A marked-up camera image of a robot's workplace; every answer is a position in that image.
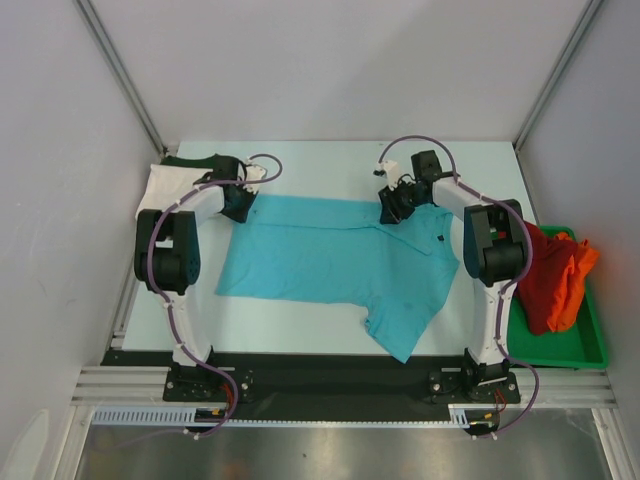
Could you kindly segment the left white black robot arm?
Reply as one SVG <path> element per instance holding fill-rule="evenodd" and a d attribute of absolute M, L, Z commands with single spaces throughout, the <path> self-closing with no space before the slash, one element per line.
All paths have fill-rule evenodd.
<path fill-rule="evenodd" d="M 151 167 L 135 214 L 134 273 L 167 311 L 179 365 L 194 367 L 212 353 L 194 293 L 198 227 L 217 215 L 244 223 L 265 176 L 249 160 L 218 154 L 200 161 L 170 157 Z"/>

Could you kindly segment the light blue t shirt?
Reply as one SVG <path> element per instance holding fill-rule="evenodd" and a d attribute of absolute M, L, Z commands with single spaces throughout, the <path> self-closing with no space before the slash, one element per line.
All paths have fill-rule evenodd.
<path fill-rule="evenodd" d="M 234 225 L 216 292 L 363 307 L 367 333 L 405 363 L 459 268 L 452 220 L 427 204 L 383 225 L 374 202 L 265 195 Z"/>

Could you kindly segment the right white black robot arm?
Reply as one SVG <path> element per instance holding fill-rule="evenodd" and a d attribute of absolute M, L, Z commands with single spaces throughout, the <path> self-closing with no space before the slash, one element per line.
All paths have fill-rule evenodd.
<path fill-rule="evenodd" d="M 506 337 L 517 283 L 531 266 L 531 238 L 516 200 L 493 200 L 444 171 L 433 150 L 411 157 L 413 173 L 403 175 L 394 161 L 381 159 L 374 174 L 386 179 L 378 193 L 380 221 L 398 224 L 419 206 L 449 210 L 463 223 L 463 263 L 474 280 L 473 340 L 465 349 L 463 393 L 484 401 L 508 378 Z"/>

